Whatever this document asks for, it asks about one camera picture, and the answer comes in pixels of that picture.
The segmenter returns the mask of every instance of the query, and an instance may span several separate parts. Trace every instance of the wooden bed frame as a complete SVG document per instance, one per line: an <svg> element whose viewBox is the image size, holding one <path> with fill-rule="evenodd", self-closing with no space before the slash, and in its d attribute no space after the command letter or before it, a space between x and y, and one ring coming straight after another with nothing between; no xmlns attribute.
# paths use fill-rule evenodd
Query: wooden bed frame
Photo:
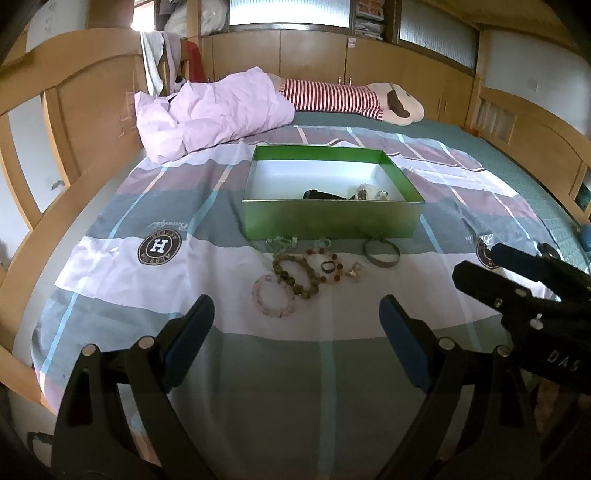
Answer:
<svg viewBox="0 0 591 480"><path fill-rule="evenodd" d="M29 228L7 271L0 268L0 382L33 402L46 405L35 372L11 355L23 312L70 225L142 149L134 113L139 90L147 86L133 30L59 35L0 69L0 165ZM66 186L43 213L23 175L8 120L10 110L38 95Z"/></svg>
<svg viewBox="0 0 591 480"><path fill-rule="evenodd" d="M548 110L510 93L480 89L474 126L482 138L534 176L581 225L591 204L575 202L587 169L591 141Z"/></svg>
<svg viewBox="0 0 591 480"><path fill-rule="evenodd" d="M168 66L161 62L159 69L168 91ZM11 353L25 307L74 220L141 151L134 93L146 89L139 33L126 29L62 34L0 69L0 165L29 228L9 268L0 268L0 382L35 403L47 406L35 372ZM66 186L43 213L22 172L8 119L9 111L38 95ZM479 87L474 100L471 123L484 139L538 178L579 222L588 221L591 206L583 212L574 198L591 166L589 140L508 93Z"/></svg>

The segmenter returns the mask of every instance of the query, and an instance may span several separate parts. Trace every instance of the pink blanket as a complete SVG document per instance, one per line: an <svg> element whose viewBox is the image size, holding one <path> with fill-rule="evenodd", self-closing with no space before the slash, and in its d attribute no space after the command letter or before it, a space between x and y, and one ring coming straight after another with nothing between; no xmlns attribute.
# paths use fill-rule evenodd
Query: pink blanket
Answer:
<svg viewBox="0 0 591 480"><path fill-rule="evenodd" d="M137 127L153 162L178 160L291 123L294 106L259 67L216 83L185 83L174 97L135 94Z"/></svg>

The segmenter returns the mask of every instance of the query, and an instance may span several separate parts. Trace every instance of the red cloth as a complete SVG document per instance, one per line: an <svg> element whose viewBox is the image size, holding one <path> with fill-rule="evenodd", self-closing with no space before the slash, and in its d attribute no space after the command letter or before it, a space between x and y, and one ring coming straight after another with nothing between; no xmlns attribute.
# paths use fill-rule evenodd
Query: red cloth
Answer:
<svg viewBox="0 0 591 480"><path fill-rule="evenodd" d="M367 87L285 79L281 93L297 111L358 113L381 120L378 95Z"/></svg>
<svg viewBox="0 0 591 480"><path fill-rule="evenodd" d="M192 41L187 41L187 51L189 52L189 81L204 83L207 81L199 47Z"/></svg>

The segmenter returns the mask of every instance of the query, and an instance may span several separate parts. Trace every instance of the beaded bracelet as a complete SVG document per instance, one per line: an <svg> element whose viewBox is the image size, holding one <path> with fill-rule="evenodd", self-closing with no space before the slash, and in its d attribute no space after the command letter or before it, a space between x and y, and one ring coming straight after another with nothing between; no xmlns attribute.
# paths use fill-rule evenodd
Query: beaded bracelet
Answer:
<svg viewBox="0 0 591 480"><path fill-rule="evenodd" d="M318 252L315 252L314 250L312 250L311 248L309 248L308 250L306 250L306 255L311 256L311 255L324 255L326 253L326 249L324 248L319 248ZM324 265L326 264L332 264L334 266L334 268L332 270L329 270L328 268L325 268ZM339 261L339 257L337 254L332 254L330 256L330 260L327 260L325 262L322 262L320 265L320 269L322 270L323 273L326 274L331 274L336 270L336 274L334 274L334 276L332 277L334 282L338 282L340 281L340 279L343 276L343 264ZM320 282L321 283L326 283L327 282L327 277L325 275L322 275L320 277Z"/></svg>
<svg viewBox="0 0 591 480"><path fill-rule="evenodd" d="M306 275L308 275L308 278L310 279L310 288L306 290L302 285L296 283L295 278L281 268L281 262L294 262L302 266L306 271ZM312 298L319 291L318 285L320 284L321 279L318 278L314 269L303 257L298 258L295 255L275 254L273 255L273 272L275 272L280 280L283 280L291 287L295 295L298 295L305 300Z"/></svg>
<svg viewBox="0 0 591 480"><path fill-rule="evenodd" d="M280 308L269 307L265 305L261 298L261 290L264 283L280 283L287 293L287 306ZM263 315L267 315L268 317L283 318L294 313L296 310L296 304L294 302L295 299L296 298L294 297L291 290L285 284L273 277L273 275L265 274L260 276L252 286L252 300L254 301L259 312L261 312Z"/></svg>

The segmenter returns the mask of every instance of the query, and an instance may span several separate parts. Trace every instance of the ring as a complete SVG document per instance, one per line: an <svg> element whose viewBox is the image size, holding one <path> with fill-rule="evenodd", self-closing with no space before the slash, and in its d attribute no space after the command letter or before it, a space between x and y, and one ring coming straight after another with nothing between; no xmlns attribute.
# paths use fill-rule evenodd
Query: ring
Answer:
<svg viewBox="0 0 591 480"><path fill-rule="evenodd" d="M332 260L327 260L325 262L322 262L320 264L320 269L324 272L324 273L332 273L336 270L336 263L333 262Z"/></svg>

